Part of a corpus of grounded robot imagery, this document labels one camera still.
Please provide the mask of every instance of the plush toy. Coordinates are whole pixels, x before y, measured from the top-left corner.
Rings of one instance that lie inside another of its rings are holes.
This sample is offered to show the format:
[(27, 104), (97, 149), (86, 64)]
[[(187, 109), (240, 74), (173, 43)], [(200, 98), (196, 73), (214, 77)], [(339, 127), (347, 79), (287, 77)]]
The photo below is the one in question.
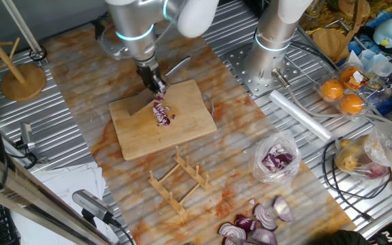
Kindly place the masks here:
[(373, 34), (373, 40), (385, 48), (392, 48), (392, 19), (380, 24)]

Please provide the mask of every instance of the orange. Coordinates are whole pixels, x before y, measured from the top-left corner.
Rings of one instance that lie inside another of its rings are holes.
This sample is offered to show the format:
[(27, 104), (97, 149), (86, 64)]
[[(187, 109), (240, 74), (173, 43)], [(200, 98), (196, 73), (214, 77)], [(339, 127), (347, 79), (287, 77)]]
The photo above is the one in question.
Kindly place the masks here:
[(361, 72), (361, 70), (356, 67), (347, 67), (344, 71), (340, 73), (340, 81), (342, 83), (346, 83), (356, 71)]
[(362, 111), (363, 104), (358, 95), (345, 95), (341, 97), (340, 109), (344, 114), (356, 115)]
[(320, 92), (325, 99), (339, 99), (344, 92), (340, 81), (336, 79), (329, 79), (321, 87)]

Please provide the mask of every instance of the cutting board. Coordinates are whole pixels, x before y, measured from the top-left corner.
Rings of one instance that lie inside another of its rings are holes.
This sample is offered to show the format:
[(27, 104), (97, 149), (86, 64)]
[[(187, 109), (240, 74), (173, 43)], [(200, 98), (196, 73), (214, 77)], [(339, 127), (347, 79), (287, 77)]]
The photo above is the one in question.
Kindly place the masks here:
[(170, 108), (166, 111), (170, 119), (167, 127), (157, 126), (152, 113), (156, 100), (130, 116), (128, 110), (135, 100), (136, 97), (129, 97), (109, 105), (123, 158), (127, 161), (217, 130), (194, 80), (171, 85), (167, 90), (164, 101), (161, 101), (164, 107)]

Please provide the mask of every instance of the plastic bag of red cabbage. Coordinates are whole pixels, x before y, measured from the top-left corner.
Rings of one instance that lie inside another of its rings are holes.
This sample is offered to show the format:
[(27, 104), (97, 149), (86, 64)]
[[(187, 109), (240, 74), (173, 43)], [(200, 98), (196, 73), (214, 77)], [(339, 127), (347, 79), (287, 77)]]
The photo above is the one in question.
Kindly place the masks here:
[(274, 133), (259, 141), (254, 149), (249, 167), (252, 175), (260, 182), (288, 183), (299, 172), (301, 154), (291, 131)]

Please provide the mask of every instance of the red onion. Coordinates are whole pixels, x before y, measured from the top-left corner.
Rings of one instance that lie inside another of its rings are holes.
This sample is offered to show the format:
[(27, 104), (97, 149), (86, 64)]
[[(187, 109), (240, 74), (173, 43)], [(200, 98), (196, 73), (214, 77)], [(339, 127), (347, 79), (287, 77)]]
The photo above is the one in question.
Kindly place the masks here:
[(246, 240), (248, 237), (242, 228), (233, 226), (229, 222), (222, 225), (222, 227), (218, 230), (218, 234), (224, 237), (238, 238), (240, 240)]
[(269, 229), (270, 231), (275, 231), (278, 228), (276, 222), (270, 217), (261, 204), (258, 204), (255, 208), (253, 215), (261, 222), (264, 228)]
[(294, 156), (285, 151), (280, 144), (272, 146), (261, 161), (272, 174), (283, 170), (294, 160)]
[(256, 229), (252, 234), (252, 238), (262, 244), (278, 245), (275, 234), (266, 229)]
[(242, 228), (245, 232), (253, 231), (257, 228), (257, 223), (243, 214), (237, 214), (234, 225)]
[(278, 198), (276, 198), (273, 208), (280, 220), (285, 222), (293, 222), (296, 220), (282, 195), (279, 195)]
[(162, 100), (164, 100), (164, 95), (166, 95), (166, 91), (161, 91), (160, 93), (157, 93), (157, 96), (155, 97), (155, 99), (157, 101), (162, 101)]
[(254, 199), (254, 198), (252, 198), (251, 200), (249, 200), (249, 204), (252, 204), (252, 205), (254, 205), (254, 206), (255, 206), (255, 204), (256, 204), (256, 202), (255, 202), (255, 199)]
[(154, 112), (154, 116), (157, 119), (158, 125), (169, 126), (170, 120), (167, 117), (166, 109), (163, 107), (163, 104), (154, 102), (152, 111)]
[(225, 240), (225, 245), (235, 245), (235, 243), (233, 243), (231, 240), (229, 240), (228, 238)]

